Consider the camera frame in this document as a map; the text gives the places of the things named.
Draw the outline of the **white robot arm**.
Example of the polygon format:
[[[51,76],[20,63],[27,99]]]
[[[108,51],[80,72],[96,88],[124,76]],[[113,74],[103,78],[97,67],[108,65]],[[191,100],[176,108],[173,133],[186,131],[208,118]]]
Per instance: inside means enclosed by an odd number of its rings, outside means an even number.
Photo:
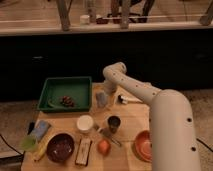
[[[120,86],[149,106],[152,171],[201,171],[193,112],[179,91],[159,89],[126,75],[123,62],[103,69],[104,90]]]

